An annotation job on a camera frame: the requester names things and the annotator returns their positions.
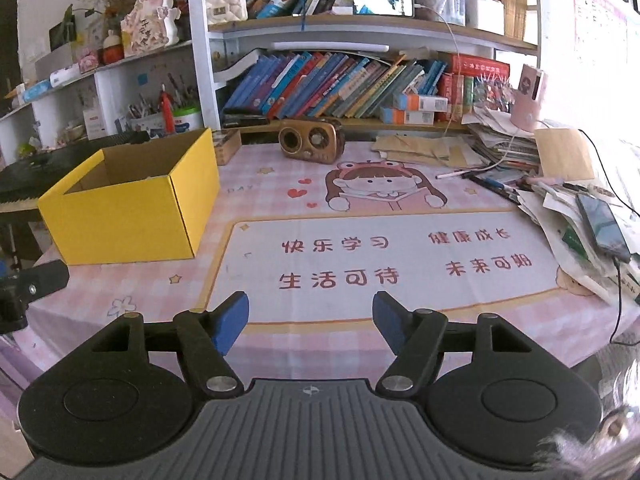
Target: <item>white cable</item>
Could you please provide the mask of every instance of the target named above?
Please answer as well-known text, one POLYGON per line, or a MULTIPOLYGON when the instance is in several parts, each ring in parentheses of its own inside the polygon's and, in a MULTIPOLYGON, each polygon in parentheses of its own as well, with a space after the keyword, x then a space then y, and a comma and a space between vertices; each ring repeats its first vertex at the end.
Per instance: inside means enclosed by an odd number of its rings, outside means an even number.
MULTIPOLYGON (((440 17, 440 19, 444 22, 444 24, 447 25, 447 29, 449 29, 449 34, 451 35, 451 39, 453 40, 453 44, 456 47, 456 55, 458 56, 458 78, 460 78, 460 76, 462 76, 462 63, 460 63, 460 50, 458 49, 458 42, 456 41, 456 37, 453 34, 453 30, 451 30, 451 27, 449 27, 449 23, 447 23, 447 20, 445 20, 437 10, 432 9, 431 7, 420 5, 420 4, 416 4, 415 7, 418 7, 419 9, 432 10, 433 12, 435 12, 440 17)), ((440 136, 441 139, 443 139, 447 135, 447 132, 449 131, 449 127, 451 126, 451 121, 452 120, 453 120, 453 114, 449 118, 449 123, 447 123, 447 127, 445 128, 444 133, 440 136)), ((507 158, 507 156, 509 155, 510 150, 511 150, 511 146, 513 144, 513 141, 514 141, 514 139, 516 138, 516 136, 518 135, 519 132, 520 132, 520 128, 518 128, 518 130, 511 136, 511 140, 509 141, 509 143, 507 145, 507 149, 505 150, 504 155, 495 164, 487 166, 486 168, 462 168, 462 170, 463 170, 462 172, 457 171, 457 172, 454 172, 454 173, 446 173, 446 174, 442 174, 442 175, 437 175, 436 179, 447 178, 447 177, 450 177, 450 176, 457 176, 459 174, 466 173, 467 171, 488 171, 488 170, 492 170, 493 168, 496 168, 497 166, 502 164, 504 162, 504 160, 507 158)))

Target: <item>handbag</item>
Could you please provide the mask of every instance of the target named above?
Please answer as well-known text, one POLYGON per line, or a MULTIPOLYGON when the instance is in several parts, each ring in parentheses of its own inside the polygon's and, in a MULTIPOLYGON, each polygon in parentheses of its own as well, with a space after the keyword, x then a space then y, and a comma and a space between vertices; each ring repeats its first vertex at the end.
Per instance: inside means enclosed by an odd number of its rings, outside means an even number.
POLYGON ((205 0, 207 23, 244 22, 248 18, 246 0, 205 0))

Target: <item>red heart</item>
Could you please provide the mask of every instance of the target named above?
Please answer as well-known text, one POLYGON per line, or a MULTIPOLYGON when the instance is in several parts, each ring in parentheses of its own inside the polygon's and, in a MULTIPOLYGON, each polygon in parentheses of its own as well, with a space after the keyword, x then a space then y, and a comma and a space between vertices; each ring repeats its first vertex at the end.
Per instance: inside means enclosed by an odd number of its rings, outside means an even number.
POLYGON ((287 191, 287 194, 291 197, 291 198, 298 198, 300 196, 305 196, 306 195, 306 189, 295 189, 295 188, 291 188, 287 191))

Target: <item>yellow box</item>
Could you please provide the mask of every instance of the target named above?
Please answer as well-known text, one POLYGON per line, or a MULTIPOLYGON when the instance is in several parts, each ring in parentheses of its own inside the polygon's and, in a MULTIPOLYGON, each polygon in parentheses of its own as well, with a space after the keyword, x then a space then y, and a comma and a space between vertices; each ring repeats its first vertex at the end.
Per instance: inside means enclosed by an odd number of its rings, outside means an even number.
POLYGON ((69 265, 193 258, 220 189, 211 130, 100 150, 38 200, 69 265))

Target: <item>smartphone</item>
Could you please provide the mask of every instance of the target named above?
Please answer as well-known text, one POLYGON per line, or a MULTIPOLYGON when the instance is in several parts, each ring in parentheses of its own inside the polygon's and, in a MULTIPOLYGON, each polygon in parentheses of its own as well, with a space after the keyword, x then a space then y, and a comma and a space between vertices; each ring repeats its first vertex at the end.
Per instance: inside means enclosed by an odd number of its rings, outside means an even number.
POLYGON ((414 16, 414 0, 353 0, 354 14, 414 16))
POLYGON ((618 226, 609 204, 586 194, 577 195, 578 207, 589 226, 596 246, 605 254, 615 256, 626 264, 631 261, 631 252, 618 226))

